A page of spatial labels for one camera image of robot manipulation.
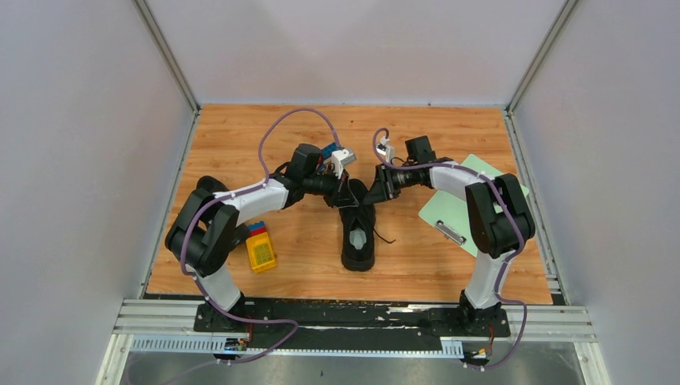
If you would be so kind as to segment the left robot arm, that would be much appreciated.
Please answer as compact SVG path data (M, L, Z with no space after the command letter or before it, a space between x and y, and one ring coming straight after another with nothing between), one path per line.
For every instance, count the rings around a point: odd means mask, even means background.
M243 241L246 221L287 209L306 195L323 197L331 208L357 205L346 172L355 160L349 148L300 144L290 161L256 184L226 191L218 180L205 177L189 194L164 244L216 308L215 321L224 330L239 330L245 323L245 309L237 304L242 292L226 261Z

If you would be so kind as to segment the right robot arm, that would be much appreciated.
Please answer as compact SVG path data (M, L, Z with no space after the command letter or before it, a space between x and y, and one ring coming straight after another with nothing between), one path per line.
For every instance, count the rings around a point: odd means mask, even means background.
M378 158L374 183L363 199L366 205L391 201L402 189L422 185L463 200L477 257L470 282L463 290L459 327L479 334L490 323L487 309L503 301L501 287L512 260L534 237L536 225L517 177L511 173L489 176L438 157L426 136L408 140L407 162L392 164L390 133L380 128L372 148Z

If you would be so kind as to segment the black shoelace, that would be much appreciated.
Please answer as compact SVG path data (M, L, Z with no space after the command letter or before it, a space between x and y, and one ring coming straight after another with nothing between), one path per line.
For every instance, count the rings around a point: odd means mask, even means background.
M390 245L391 245L391 244L393 244L393 243L395 243L395 242L397 241L396 239L388 239L388 238L385 238L384 236L382 236L382 235L378 232L378 230L377 230L376 228L373 228L373 233L374 233L374 236L375 236L375 237L377 237L379 240L381 240L381 241L383 241L383 242L385 242L385 243L387 243L387 244L390 244Z

